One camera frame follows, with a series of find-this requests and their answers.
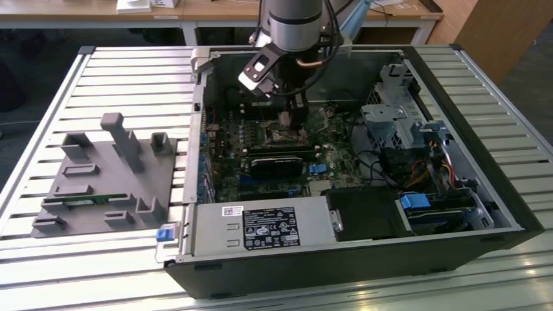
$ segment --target blue drive bracket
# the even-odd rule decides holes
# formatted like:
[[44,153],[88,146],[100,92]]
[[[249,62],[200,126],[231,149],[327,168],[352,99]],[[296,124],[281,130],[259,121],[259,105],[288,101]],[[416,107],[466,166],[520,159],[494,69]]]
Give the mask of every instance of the blue drive bracket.
[[428,209],[431,202],[424,193],[409,193],[400,198],[404,209]]

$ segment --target blue latch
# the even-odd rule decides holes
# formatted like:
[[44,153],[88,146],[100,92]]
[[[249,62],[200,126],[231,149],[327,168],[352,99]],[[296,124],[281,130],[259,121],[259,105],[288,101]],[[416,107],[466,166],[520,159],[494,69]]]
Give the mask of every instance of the blue latch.
[[309,173],[311,174],[320,174],[327,171],[327,164],[320,165],[309,165]]
[[175,229],[173,228],[160,228],[156,234],[157,242],[169,242],[175,240]]
[[431,202],[424,193],[409,193],[400,198],[404,209],[427,209]]

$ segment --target barcode sticker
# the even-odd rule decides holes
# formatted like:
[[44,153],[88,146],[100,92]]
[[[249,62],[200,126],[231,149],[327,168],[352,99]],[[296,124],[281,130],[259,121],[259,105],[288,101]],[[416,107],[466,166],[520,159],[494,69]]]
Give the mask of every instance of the barcode sticker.
[[243,210],[244,210],[243,206],[224,206],[223,216],[241,216]]

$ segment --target aluminum slatted surface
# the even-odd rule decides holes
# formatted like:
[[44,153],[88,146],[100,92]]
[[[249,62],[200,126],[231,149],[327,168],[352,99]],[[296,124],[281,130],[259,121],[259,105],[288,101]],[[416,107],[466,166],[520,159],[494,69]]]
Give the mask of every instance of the aluminum slatted surface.
[[[60,108],[55,116],[44,137],[45,146],[35,154],[20,191],[11,199],[9,219],[0,238],[1,309],[546,308],[553,301],[552,154],[456,53],[447,47],[425,47],[419,51],[546,227],[541,236],[508,251],[488,254],[448,273],[215,301],[189,298],[163,272],[153,259],[155,230],[32,239],[28,236],[31,222],[63,159],[57,147],[63,132],[85,130],[93,141],[107,139],[97,121],[104,111],[115,109],[125,115],[125,127],[136,130],[139,138],[163,130],[179,139],[180,156],[171,195],[175,206],[169,217],[180,217],[183,189],[179,187],[184,179],[192,98],[191,49],[103,48],[80,69],[72,96],[63,103],[67,107]],[[437,117],[433,107],[429,110]]]

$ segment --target metal bracket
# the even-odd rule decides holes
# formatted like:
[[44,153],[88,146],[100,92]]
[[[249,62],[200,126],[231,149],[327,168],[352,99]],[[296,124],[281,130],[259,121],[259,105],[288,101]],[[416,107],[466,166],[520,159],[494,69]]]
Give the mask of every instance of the metal bracket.
[[211,48],[209,47],[196,47],[192,50],[191,55],[191,65],[192,72],[195,74],[201,73],[204,70],[211,68],[213,64],[211,63]]

